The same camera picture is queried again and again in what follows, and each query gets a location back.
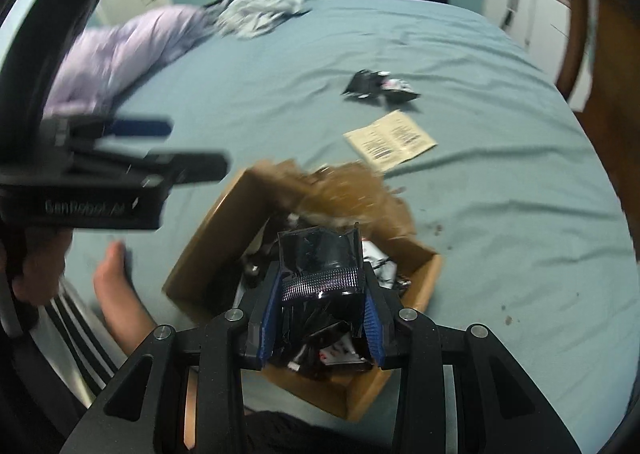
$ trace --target person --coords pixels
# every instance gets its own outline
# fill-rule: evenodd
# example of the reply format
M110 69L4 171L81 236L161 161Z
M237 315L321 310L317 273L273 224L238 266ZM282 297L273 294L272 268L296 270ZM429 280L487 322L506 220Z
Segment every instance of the person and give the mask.
M86 408L126 356L156 328L156 322L127 280L124 243L114 241L107 247L93 278L105 329L62 275L71 239L71 231L64 230L30 251L22 275L12 281L12 290L17 300L38 307L40 319L30 335L56 374ZM4 272L5 265L6 254L0 244L0 272ZM109 377L105 379L97 371L107 371ZM195 444L196 387L197 374L191 371L184 428L184 443L189 449ZM358 442L280 412L246 410L245 420L252 454L388 452L386 448Z

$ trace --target bare foot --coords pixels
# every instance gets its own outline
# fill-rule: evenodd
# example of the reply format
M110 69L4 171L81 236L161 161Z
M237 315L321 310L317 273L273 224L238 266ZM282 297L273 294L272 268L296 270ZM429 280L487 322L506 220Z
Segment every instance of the bare foot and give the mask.
M124 354L130 355L156 323L125 277L124 253L122 241L109 244L94 273L94 290L107 328Z

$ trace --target bed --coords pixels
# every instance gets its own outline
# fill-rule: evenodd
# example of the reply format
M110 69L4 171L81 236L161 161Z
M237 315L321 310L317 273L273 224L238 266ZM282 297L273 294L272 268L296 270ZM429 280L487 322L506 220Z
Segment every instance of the bed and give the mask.
M640 289L619 201L567 104L523 50L473 12L412 0L312 7L253 40L210 38L124 98L122 115L175 123L164 143L132 140L128 149L222 148L233 170L219 185L175 188L157 232L77 232L67 277L96 306L92 272L106 243L124 237L153 317L190 326L161 287L226 182L261 158L296 158L308 169L356 160L343 133L386 107L340 93L360 69L388 70L422 94L403 109L439 144L386 174L390 187L404 188L419 239L446 257L427 315L457 328L488 325L582 452L597 452L636 376ZM244 396L250 408L389 442L398 383L357 424L254 373Z

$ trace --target human hand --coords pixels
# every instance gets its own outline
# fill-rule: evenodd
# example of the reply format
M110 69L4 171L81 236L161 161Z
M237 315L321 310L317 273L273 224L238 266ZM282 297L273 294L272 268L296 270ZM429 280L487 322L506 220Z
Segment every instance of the human hand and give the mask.
M43 306L58 294L58 283L65 271L65 254L71 246L71 230L29 228L27 231L27 256L22 263L22 275L12 281L17 300ZM0 267L6 267L6 253L0 243Z

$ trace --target black plastic packet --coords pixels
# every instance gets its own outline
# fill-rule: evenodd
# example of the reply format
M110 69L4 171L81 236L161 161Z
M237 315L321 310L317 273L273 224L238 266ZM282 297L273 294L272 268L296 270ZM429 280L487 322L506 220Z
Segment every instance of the black plastic packet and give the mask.
M271 361L286 366L306 345L315 362L344 334L361 338L366 282L358 228L305 228L281 232L278 241L282 328Z
M391 78L389 75L388 71L360 70L353 76L342 94L358 100L383 95L391 104L401 104L420 96L408 82Z

